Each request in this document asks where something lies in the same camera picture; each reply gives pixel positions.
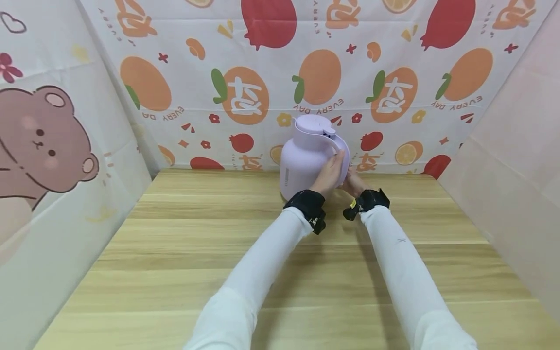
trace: black wrist strap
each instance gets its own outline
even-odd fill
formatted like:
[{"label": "black wrist strap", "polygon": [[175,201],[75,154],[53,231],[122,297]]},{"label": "black wrist strap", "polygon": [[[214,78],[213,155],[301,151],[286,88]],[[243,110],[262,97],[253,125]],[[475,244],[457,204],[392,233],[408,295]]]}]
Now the black wrist strap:
[{"label": "black wrist strap", "polygon": [[391,202],[383,193],[383,190],[365,190],[360,196],[350,204],[350,208],[346,208],[342,215],[346,220],[353,221],[358,213],[365,213],[372,210],[376,206],[389,207]]},{"label": "black wrist strap", "polygon": [[284,206],[298,208],[304,215],[305,220],[313,228],[313,232],[318,235],[325,229],[325,212],[322,209],[325,198],[318,192],[303,190],[296,193]]}]

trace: label on thermos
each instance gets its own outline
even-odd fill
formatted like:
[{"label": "label on thermos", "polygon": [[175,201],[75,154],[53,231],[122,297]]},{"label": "label on thermos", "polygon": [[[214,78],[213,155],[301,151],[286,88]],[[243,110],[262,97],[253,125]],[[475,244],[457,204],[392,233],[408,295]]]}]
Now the label on thermos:
[{"label": "label on thermos", "polygon": [[290,170],[286,168],[286,176],[284,176],[284,186],[288,185],[288,178],[290,176]]}]

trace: wood grain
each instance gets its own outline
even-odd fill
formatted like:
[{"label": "wood grain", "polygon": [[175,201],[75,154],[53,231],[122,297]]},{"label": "wood grain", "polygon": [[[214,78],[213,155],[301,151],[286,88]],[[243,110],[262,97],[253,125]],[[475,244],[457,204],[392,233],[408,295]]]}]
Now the wood grain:
[{"label": "wood grain", "polygon": [[[560,326],[439,184],[367,175],[479,348],[558,349]],[[327,229],[292,253],[259,314],[254,349],[408,349],[365,228],[326,204]],[[281,211],[277,173],[162,171],[37,350],[179,349],[206,301]]]}]

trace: left hand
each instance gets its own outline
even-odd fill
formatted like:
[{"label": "left hand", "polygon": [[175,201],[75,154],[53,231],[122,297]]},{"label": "left hand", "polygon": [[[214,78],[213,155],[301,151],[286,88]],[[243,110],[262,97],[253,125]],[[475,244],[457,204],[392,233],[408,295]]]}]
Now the left hand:
[{"label": "left hand", "polygon": [[342,161],[344,160],[344,150],[332,156],[319,173],[315,183],[309,187],[310,190],[319,192],[325,199],[337,186],[340,172],[342,171]]}]

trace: white sleeve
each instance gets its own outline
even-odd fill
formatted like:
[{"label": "white sleeve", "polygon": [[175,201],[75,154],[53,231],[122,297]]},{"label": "white sleeve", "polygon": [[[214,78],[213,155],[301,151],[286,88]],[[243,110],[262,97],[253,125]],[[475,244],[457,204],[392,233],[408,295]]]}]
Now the white sleeve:
[{"label": "white sleeve", "polygon": [[256,316],[272,283],[311,231],[299,209],[284,209],[210,298],[183,350],[249,350]]},{"label": "white sleeve", "polygon": [[397,317],[412,350],[475,350],[476,341],[455,320],[430,272],[390,210],[361,214]]}]

